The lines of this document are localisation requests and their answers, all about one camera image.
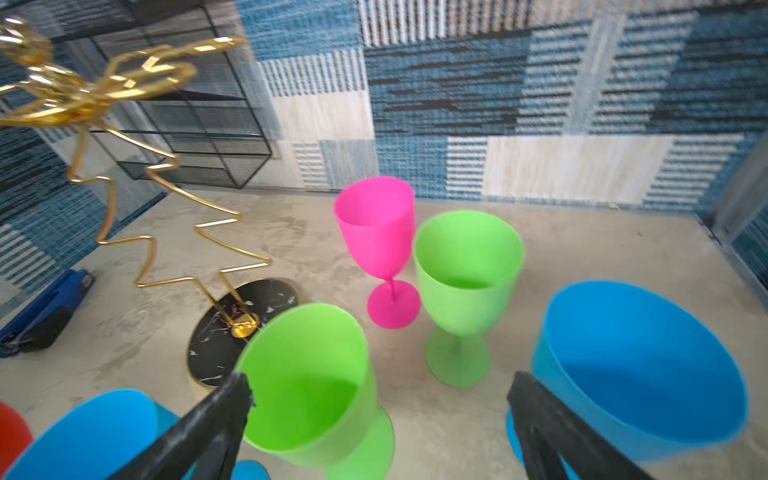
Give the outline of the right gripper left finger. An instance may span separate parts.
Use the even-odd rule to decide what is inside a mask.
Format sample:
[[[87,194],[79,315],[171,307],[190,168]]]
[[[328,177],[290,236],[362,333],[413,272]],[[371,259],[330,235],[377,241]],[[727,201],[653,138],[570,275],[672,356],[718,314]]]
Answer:
[[[114,479],[229,479],[254,398],[247,376],[234,372]]]

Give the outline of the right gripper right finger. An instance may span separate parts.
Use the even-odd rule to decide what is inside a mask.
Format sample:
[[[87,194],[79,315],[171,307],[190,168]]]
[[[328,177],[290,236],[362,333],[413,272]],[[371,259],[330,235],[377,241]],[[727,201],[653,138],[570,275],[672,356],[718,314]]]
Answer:
[[[531,373],[515,373],[507,402],[508,439],[529,479],[650,477]]]

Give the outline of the blue plastic wine glass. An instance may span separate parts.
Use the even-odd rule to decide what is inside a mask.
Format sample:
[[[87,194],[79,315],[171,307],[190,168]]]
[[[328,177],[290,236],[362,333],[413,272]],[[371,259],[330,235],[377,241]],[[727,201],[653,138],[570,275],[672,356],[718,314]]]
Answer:
[[[114,479],[114,473],[183,417],[138,390],[105,393],[75,408],[43,433],[5,478]],[[229,479],[268,476],[261,463],[237,458]]]
[[[748,420],[747,384],[722,342],[630,284],[585,281],[557,293],[528,372],[644,471],[728,443]]]

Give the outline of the green plastic wine glass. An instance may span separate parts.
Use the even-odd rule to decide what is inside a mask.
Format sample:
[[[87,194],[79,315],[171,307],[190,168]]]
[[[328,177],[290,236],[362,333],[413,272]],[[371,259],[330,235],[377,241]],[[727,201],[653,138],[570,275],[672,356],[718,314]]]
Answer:
[[[525,263],[525,244],[490,213],[457,210],[436,215],[413,244],[418,291],[435,323],[424,356],[442,383],[469,388],[490,370],[484,333],[504,315]]]
[[[369,345],[347,311],[291,308],[264,327],[235,369],[254,407],[245,441],[330,479],[383,479],[393,463],[392,422],[378,403]]]

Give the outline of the red plastic wine glass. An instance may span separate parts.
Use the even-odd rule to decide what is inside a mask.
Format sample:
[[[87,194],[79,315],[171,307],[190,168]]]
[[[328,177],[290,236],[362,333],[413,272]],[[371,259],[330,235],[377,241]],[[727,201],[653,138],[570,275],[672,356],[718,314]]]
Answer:
[[[0,403],[0,441],[0,473],[4,477],[33,442],[32,432],[24,418],[4,402]]]

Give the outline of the magenta plastic wine glass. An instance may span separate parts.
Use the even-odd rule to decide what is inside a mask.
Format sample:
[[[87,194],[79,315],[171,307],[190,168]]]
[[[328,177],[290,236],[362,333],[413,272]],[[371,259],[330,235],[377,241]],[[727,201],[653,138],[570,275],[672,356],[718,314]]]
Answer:
[[[370,294],[373,323],[390,330],[410,326],[418,317],[417,289],[397,276],[412,256],[415,194],[405,181],[376,177],[344,189],[334,214],[349,253],[367,274],[382,281]]]

